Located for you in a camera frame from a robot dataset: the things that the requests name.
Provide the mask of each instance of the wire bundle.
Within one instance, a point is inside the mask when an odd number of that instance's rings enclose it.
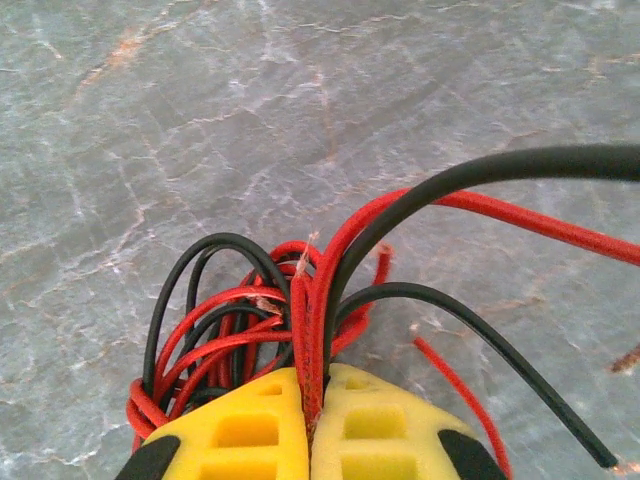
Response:
[[[480,213],[617,260],[640,265],[640,246],[614,239],[500,200],[463,191],[475,185],[526,178],[591,178],[640,181],[639,146],[560,147],[493,155],[463,163],[410,190],[373,200],[336,233],[324,252],[310,242],[287,242],[267,253],[245,237],[219,233],[192,245],[169,274],[154,309],[143,376],[131,385],[127,416],[136,431],[134,449],[155,428],[276,368],[295,366],[302,408],[312,441],[322,411],[332,358],[357,340],[369,324],[372,302],[407,297],[436,305],[467,324],[533,388],[598,464],[615,456],[517,350],[466,306],[422,285],[387,283],[391,249],[379,242],[402,220],[428,204]],[[373,285],[341,300],[357,265],[376,245]],[[240,286],[197,302],[202,272],[218,251],[240,252],[253,266]],[[187,291],[186,316],[156,358],[169,298],[195,259]],[[173,366],[169,362],[180,342]],[[273,359],[257,369],[261,344],[277,343]],[[414,343],[451,382],[479,417],[498,464],[511,468],[497,428],[469,388],[422,339]]]

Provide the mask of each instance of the gray marble floor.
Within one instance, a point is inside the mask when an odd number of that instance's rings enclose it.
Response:
[[[115,476],[155,296],[206,233],[322,246],[367,200],[464,160],[640,141],[639,24],[636,0],[2,1],[0,477]],[[640,241],[637,186],[480,191]],[[637,373],[608,370],[639,341],[636,268],[443,207],[389,240],[394,279],[476,309],[640,462]],[[221,257],[211,290],[247,268]],[[381,303],[343,360],[477,426],[412,324],[495,416],[518,478],[625,478],[438,311]]]

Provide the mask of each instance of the marble surface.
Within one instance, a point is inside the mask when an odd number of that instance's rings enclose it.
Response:
[[[116,475],[155,297],[199,237],[318,230],[323,246],[367,200],[464,160],[640,141],[639,24],[636,0],[1,2],[0,478]],[[640,241],[637,186],[480,191]],[[410,345],[415,324],[496,418],[517,478],[640,478],[638,373],[609,371],[639,341],[636,268],[443,207],[389,241],[394,279],[484,315],[627,474],[434,309],[382,302],[343,360],[477,426]],[[247,268],[222,256],[208,285]]]

